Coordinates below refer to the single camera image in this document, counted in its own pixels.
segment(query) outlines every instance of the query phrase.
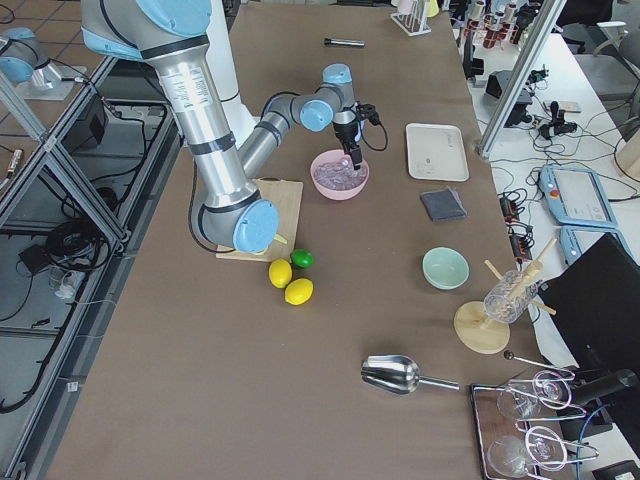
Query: office chair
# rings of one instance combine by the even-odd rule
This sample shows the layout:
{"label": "office chair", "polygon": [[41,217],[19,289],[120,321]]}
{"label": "office chair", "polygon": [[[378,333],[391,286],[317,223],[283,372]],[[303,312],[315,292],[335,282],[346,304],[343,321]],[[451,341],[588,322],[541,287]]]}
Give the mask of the office chair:
{"label": "office chair", "polygon": [[[593,27],[598,22],[611,20],[613,0],[567,0],[562,9],[556,25],[564,27],[566,25],[579,23],[588,27]],[[580,40],[565,38],[569,45],[577,45],[578,53],[585,52],[585,43]]]}
{"label": "office chair", "polygon": [[593,54],[575,55],[575,59],[601,101],[631,99],[629,117],[635,117],[640,111],[640,78],[633,67],[640,69],[640,30],[625,34],[620,40],[618,54],[623,60],[600,54],[601,47],[602,45],[596,48]]}

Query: blue joint cap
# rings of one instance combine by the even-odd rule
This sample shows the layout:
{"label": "blue joint cap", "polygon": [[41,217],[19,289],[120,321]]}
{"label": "blue joint cap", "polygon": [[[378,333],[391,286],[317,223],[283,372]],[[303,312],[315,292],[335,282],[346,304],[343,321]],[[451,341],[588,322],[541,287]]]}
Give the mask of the blue joint cap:
{"label": "blue joint cap", "polygon": [[136,0],[136,3],[158,27],[181,37],[204,34],[211,20],[211,0]]}
{"label": "blue joint cap", "polygon": [[0,58],[0,70],[2,70],[2,73],[13,83],[26,82],[31,78],[31,75],[33,75],[33,67],[24,60],[16,57]]}
{"label": "blue joint cap", "polygon": [[269,200],[256,200],[240,215],[233,232],[236,250],[260,253],[266,250],[278,232],[280,215]]}
{"label": "blue joint cap", "polygon": [[300,121],[312,132],[323,130],[333,120],[333,110],[324,100],[309,100],[300,110]]}
{"label": "blue joint cap", "polygon": [[325,83],[350,83],[351,70],[344,63],[334,63],[322,71],[322,81]]}
{"label": "blue joint cap", "polygon": [[36,34],[29,30],[27,27],[15,27],[10,28],[2,32],[2,35],[9,37],[13,40],[24,40],[26,38],[36,38]]}
{"label": "blue joint cap", "polygon": [[121,58],[123,60],[133,60],[134,62],[142,61],[140,50],[130,47],[129,45],[114,42],[113,40],[97,35],[84,27],[82,27],[82,36],[84,37],[84,44],[87,48],[101,55]]}

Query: white table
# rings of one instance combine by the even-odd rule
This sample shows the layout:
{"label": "white table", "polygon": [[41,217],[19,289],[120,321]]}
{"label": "white table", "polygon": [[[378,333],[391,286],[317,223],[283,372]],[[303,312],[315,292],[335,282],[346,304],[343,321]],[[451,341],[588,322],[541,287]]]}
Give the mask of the white table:
{"label": "white table", "polygon": [[[518,53],[517,47],[508,43],[497,45],[490,50],[478,46],[475,57],[483,58],[485,61],[485,74],[477,77],[477,80],[480,81],[479,83],[483,84],[488,75],[494,71],[513,68]],[[534,69],[539,70],[543,65],[549,70],[549,76],[546,82],[538,83],[539,88],[536,90],[536,96],[540,102],[545,100],[578,102],[582,107],[582,113],[568,113],[565,116],[566,120],[576,122],[579,126],[597,135],[604,142],[616,145],[620,140],[618,130],[615,129],[615,125],[608,114],[597,115],[604,112],[605,108],[560,35],[550,35],[540,54],[540,58],[535,62]],[[484,93],[484,85],[475,87],[470,81],[469,91],[473,98],[478,123],[481,130],[483,130],[486,127],[486,122],[491,118],[498,101]],[[528,107],[528,112],[548,118],[549,115],[544,111],[541,103],[535,98],[533,101],[534,104]],[[528,192],[528,198],[534,198],[536,187],[528,185],[525,179],[533,168],[544,165],[545,155],[533,148],[533,140],[530,134],[535,137],[537,132],[535,130],[526,131],[525,129],[529,125],[520,124],[518,127],[520,128],[503,129],[490,154],[489,161],[492,162],[492,167],[494,167],[493,176],[498,193],[505,190],[524,188]],[[581,130],[578,129],[578,132],[571,134],[571,136],[579,137],[580,133]],[[601,175],[634,184],[631,179],[619,175],[613,161],[613,148],[610,145],[593,137],[580,139],[570,138],[570,136],[556,137],[554,143],[564,145],[566,147],[565,153],[575,152],[571,157],[559,160],[560,163],[564,164],[575,160],[582,161],[584,166],[594,169]],[[621,141],[618,151],[623,146],[624,141]],[[563,158],[557,155],[553,156],[556,159]],[[506,162],[503,159],[518,161],[518,163]],[[603,177],[601,177],[601,180],[610,199],[626,198],[633,193],[632,190],[619,182]],[[640,188],[638,183],[635,183],[634,186]],[[613,203],[612,207],[618,220],[619,230],[624,235],[632,255],[636,260],[640,259],[640,228],[637,227],[636,223],[640,213],[640,202],[636,200]],[[558,237],[560,226],[554,221],[544,200],[541,202],[527,202],[527,210],[521,215],[521,219],[534,227],[535,245],[532,248],[532,255],[535,258],[550,239]],[[544,270],[541,277],[544,279],[557,277],[566,268],[564,254],[560,245],[556,244],[553,252],[545,257]],[[564,344],[547,313],[541,312],[540,318],[534,326],[540,351],[546,358],[556,365],[576,364],[575,359]],[[589,437],[589,442],[600,449],[601,456],[593,462],[585,463],[583,465],[583,471],[585,472],[630,458],[640,465],[640,460],[627,445],[615,425],[610,432]]]}

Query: folded cloth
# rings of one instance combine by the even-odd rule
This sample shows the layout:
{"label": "folded cloth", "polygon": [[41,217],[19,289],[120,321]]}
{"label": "folded cloth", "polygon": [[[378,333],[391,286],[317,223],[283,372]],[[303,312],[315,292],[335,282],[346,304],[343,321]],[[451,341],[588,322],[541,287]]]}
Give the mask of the folded cloth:
{"label": "folded cloth", "polygon": [[467,217],[467,211],[462,206],[460,195],[449,187],[434,192],[425,192],[420,195],[420,199],[434,222]]}

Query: ice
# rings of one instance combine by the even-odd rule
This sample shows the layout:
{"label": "ice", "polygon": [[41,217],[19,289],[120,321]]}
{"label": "ice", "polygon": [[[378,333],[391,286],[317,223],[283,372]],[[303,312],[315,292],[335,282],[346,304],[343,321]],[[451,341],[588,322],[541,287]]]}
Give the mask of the ice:
{"label": "ice", "polygon": [[361,164],[360,170],[354,170],[351,160],[342,158],[338,162],[318,165],[313,172],[313,178],[331,190],[351,190],[365,181],[367,173],[366,165]]}

